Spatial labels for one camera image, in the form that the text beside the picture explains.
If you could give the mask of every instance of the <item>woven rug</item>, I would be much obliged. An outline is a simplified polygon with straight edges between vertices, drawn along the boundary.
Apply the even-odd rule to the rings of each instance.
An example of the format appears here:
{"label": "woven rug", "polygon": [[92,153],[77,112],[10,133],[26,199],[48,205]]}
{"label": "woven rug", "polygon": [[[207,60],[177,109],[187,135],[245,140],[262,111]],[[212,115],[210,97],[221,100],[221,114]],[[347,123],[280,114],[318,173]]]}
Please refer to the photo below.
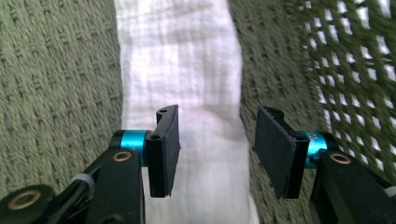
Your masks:
{"label": "woven rug", "polygon": [[[250,142],[258,104],[276,107],[296,130],[331,130],[344,151],[395,184],[395,6],[230,0],[230,7]],[[120,127],[119,54],[112,1],[0,2],[1,198],[37,183],[60,192],[106,149]],[[311,222],[314,171],[305,171],[299,200],[279,201],[254,153],[250,164],[262,223]]]}

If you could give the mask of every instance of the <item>zip tie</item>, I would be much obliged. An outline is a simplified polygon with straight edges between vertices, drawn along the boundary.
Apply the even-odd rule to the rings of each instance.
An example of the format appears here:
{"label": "zip tie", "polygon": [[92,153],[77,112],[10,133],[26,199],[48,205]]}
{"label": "zip tie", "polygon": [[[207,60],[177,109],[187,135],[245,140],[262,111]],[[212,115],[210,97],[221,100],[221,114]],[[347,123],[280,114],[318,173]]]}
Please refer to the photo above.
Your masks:
{"label": "zip tie", "polygon": [[388,194],[390,198],[396,196],[396,186],[385,189],[385,192]]}
{"label": "zip tie", "polygon": [[73,176],[70,183],[73,183],[73,181],[75,180],[81,180],[88,185],[88,188],[90,188],[89,197],[92,198],[93,194],[95,193],[95,181],[93,180],[93,178],[87,174],[77,174]]}

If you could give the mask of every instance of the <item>blue band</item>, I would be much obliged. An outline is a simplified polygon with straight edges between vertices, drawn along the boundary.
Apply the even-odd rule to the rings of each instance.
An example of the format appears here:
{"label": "blue band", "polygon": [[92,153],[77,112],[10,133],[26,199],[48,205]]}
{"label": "blue band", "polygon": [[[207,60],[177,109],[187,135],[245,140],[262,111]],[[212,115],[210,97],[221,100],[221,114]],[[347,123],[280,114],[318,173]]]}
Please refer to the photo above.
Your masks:
{"label": "blue band", "polygon": [[142,166],[146,166],[143,156],[146,132],[147,130],[127,130],[122,136],[120,144],[120,148],[128,148],[138,152]]}
{"label": "blue band", "polygon": [[305,168],[316,169],[317,165],[312,160],[318,160],[320,157],[320,149],[327,150],[326,140],[320,132],[299,131],[299,134],[309,138],[309,148],[306,155]]}

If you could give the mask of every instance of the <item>textured carpet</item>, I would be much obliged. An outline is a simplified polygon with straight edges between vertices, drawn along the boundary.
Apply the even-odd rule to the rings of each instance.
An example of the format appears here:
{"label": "textured carpet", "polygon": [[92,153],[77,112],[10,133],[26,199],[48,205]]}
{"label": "textured carpet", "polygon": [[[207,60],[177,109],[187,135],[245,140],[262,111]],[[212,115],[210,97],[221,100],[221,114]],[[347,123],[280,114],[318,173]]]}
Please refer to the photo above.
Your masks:
{"label": "textured carpet", "polygon": [[[296,130],[330,129],[344,151],[395,183],[395,5],[230,0],[230,7],[250,143],[257,106],[269,105]],[[112,1],[0,2],[1,198],[37,183],[60,192],[106,148],[120,127],[119,54]],[[301,199],[279,201],[254,153],[250,164],[263,223],[311,222],[315,172],[305,171]]]}

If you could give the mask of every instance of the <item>folded towel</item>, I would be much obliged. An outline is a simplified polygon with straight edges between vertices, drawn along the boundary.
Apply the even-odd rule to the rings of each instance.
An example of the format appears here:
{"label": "folded towel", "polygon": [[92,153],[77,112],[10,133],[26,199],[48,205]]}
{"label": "folded towel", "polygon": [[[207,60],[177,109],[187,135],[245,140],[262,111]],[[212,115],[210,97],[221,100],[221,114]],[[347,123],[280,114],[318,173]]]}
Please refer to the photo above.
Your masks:
{"label": "folded towel", "polygon": [[[148,223],[259,223],[239,117],[241,49],[226,0],[116,0],[123,129],[179,105],[172,197],[146,196]],[[143,170],[145,192],[148,172]]]}

